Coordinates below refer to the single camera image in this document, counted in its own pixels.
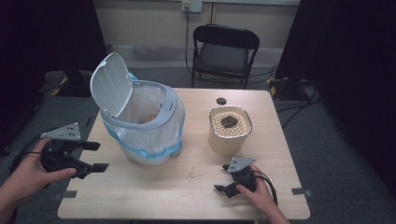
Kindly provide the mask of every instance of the chair backrest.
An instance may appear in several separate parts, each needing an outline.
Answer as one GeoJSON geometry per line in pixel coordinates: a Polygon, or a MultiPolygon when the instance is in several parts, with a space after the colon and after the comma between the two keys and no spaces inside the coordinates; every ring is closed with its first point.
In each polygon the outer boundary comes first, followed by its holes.
{"type": "Polygon", "coordinates": [[[193,39],[195,46],[197,41],[240,49],[258,49],[260,45],[260,39],[249,30],[216,24],[197,27],[193,39]]]}

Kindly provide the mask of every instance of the wooden table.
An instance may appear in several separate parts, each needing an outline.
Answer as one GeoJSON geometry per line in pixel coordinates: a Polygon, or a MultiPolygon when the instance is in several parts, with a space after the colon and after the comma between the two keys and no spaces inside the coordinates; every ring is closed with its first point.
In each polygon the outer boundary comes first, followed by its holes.
{"type": "Polygon", "coordinates": [[[109,163],[101,174],[72,179],[67,190],[76,198],[64,198],[60,218],[87,219],[191,219],[258,220],[265,216],[244,196],[229,199],[213,185],[233,181],[221,165],[231,157],[220,156],[208,144],[209,112],[223,97],[227,105],[239,105],[250,116],[253,131],[235,157],[254,157],[255,164],[276,188],[280,210],[289,219],[310,216],[305,196],[293,195],[301,187],[267,91],[176,89],[186,108],[183,148],[180,155],[159,166],[130,162],[98,115],[89,141],[101,144],[98,151],[83,151],[89,164],[109,163]]]}

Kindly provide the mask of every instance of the mesh grate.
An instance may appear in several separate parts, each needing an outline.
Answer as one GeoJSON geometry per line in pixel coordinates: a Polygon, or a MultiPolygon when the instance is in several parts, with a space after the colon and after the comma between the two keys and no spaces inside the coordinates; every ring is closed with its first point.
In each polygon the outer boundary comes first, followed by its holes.
{"type": "Polygon", "coordinates": [[[238,137],[247,133],[247,128],[245,127],[243,118],[235,113],[217,114],[212,120],[212,126],[218,135],[225,137],[238,137]],[[233,127],[227,127],[221,123],[221,121],[227,119],[227,117],[232,117],[237,120],[233,127]]]}

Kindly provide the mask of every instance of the white trash can lid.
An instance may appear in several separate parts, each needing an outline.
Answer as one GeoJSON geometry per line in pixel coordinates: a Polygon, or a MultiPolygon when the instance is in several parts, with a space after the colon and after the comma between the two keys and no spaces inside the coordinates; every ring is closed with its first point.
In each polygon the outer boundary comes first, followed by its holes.
{"type": "Polygon", "coordinates": [[[105,57],[93,72],[91,94],[99,107],[116,118],[123,111],[133,91],[133,81],[118,53],[105,57]]]}

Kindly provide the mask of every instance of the electrical outlet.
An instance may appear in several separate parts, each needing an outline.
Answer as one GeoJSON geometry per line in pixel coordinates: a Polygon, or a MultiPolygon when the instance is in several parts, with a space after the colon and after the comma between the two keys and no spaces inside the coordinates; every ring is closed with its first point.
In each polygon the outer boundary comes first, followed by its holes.
{"type": "Polygon", "coordinates": [[[186,11],[186,8],[189,9],[189,12],[192,12],[191,1],[181,1],[181,11],[186,11]]]}
{"type": "Polygon", "coordinates": [[[192,2],[192,12],[202,12],[202,2],[192,2]]]}

